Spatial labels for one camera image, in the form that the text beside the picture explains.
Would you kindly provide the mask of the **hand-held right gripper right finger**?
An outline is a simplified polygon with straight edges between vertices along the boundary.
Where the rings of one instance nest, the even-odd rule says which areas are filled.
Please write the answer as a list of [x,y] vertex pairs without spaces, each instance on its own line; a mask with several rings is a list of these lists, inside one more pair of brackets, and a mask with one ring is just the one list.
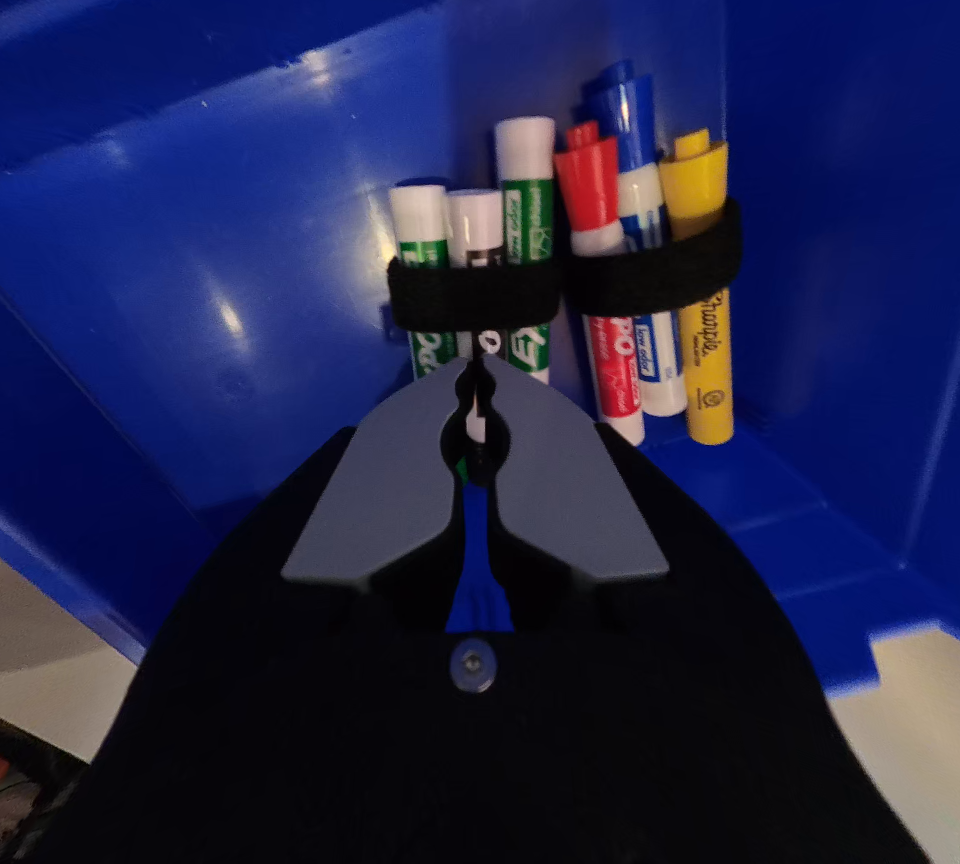
[[666,556],[592,419],[507,362],[484,364],[508,440],[496,475],[505,530],[595,582],[665,575]]

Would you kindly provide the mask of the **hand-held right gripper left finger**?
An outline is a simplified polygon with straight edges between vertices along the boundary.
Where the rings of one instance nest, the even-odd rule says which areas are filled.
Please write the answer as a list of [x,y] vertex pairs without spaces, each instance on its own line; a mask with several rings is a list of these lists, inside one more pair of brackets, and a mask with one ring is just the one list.
[[357,425],[282,568],[288,582],[368,582],[449,524],[464,435],[455,358],[398,390]]

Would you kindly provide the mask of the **green dry-erase marker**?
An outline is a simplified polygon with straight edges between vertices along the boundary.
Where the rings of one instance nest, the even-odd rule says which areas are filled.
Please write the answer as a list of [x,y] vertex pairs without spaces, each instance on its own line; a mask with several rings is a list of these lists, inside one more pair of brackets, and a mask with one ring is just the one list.
[[[449,270],[450,226],[445,186],[395,186],[389,190],[389,200],[397,257],[402,264],[412,269]],[[414,331],[407,337],[416,380],[458,356],[454,332]]]
[[[533,265],[552,257],[555,142],[555,121],[546,116],[517,117],[495,126],[505,260],[510,267]],[[512,328],[507,341],[509,364],[548,384],[550,322]]]

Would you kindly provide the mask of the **black dry-erase marker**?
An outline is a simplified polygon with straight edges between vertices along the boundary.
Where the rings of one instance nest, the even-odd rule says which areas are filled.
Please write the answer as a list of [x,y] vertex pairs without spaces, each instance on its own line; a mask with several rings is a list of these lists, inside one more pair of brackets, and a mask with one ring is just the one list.
[[[447,194],[447,245],[451,269],[503,268],[503,199],[498,190],[459,190]],[[456,332],[458,356],[507,356],[507,331]]]

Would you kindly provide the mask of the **large blue plastic bin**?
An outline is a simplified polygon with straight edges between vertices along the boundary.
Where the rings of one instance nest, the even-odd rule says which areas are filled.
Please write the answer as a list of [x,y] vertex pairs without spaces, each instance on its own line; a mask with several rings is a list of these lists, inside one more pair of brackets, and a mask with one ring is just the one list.
[[629,58],[729,145],[734,439],[643,451],[824,687],[958,635],[958,0],[2,0],[2,558],[138,663],[216,543],[410,380],[388,189]]

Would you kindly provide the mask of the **yellow highlighter marker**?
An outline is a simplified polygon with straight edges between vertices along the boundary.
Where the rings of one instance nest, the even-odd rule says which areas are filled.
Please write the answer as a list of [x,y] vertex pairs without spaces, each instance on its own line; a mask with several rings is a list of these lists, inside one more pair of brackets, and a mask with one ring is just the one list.
[[677,300],[678,340],[690,438],[704,446],[735,433],[731,304],[728,283],[736,261],[728,205],[728,144],[707,128],[674,140],[658,165],[673,246],[683,259]]

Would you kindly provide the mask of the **red dry-erase marker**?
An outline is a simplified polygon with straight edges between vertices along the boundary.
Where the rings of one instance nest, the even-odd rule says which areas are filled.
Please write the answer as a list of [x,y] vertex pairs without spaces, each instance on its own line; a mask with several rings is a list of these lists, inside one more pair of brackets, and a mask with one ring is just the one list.
[[[606,259],[629,253],[618,215],[618,143],[601,137],[596,121],[571,127],[554,158],[570,224],[573,259]],[[634,319],[604,317],[583,303],[584,338],[599,419],[632,446],[645,437]]]

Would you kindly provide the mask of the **blue dry-erase marker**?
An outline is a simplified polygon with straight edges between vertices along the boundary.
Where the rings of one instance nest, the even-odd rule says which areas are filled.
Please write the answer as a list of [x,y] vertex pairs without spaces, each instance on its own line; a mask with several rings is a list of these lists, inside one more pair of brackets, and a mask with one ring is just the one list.
[[[602,137],[615,137],[618,212],[633,253],[671,242],[658,167],[653,80],[637,76],[628,59],[606,67],[582,86],[584,112]],[[642,408],[654,417],[682,414],[688,406],[678,317],[661,312],[633,320]]]

